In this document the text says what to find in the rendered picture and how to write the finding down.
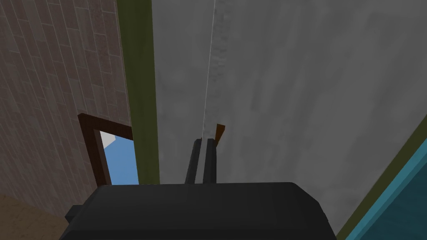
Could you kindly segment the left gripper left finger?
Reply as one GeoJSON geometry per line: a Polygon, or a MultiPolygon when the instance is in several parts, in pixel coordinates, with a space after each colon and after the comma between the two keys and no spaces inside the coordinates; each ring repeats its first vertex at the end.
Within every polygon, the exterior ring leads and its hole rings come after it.
{"type": "Polygon", "coordinates": [[[200,155],[202,139],[196,139],[193,144],[193,149],[186,172],[185,184],[194,184],[196,180],[196,174],[198,169],[198,160],[200,155]]]}

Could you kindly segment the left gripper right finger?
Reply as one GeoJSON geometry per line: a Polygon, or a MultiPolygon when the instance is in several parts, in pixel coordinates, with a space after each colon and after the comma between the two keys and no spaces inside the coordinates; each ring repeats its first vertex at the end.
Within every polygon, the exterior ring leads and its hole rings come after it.
{"type": "Polygon", "coordinates": [[[207,139],[206,155],[203,170],[203,184],[216,183],[217,178],[217,156],[216,141],[213,138],[207,139]]]}

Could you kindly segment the dark brown framed window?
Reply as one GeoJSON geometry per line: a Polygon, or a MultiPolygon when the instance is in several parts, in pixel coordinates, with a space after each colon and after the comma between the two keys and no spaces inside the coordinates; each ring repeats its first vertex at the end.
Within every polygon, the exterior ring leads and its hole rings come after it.
{"type": "Polygon", "coordinates": [[[138,184],[131,127],[85,113],[78,120],[96,186],[138,184]]]}

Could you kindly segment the grey door leaf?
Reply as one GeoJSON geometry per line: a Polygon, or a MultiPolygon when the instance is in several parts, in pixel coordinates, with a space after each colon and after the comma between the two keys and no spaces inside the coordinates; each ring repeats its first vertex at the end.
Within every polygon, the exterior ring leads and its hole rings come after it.
{"type": "Polygon", "coordinates": [[[214,0],[219,182],[293,182],[335,234],[427,115],[427,0],[214,0]]]}

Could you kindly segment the teal flat panel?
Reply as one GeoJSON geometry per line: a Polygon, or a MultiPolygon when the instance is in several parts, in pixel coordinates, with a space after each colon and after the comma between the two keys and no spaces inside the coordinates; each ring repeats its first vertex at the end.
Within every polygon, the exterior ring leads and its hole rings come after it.
{"type": "Polygon", "coordinates": [[[427,139],[345,240],[427,240],[427,139]]]}

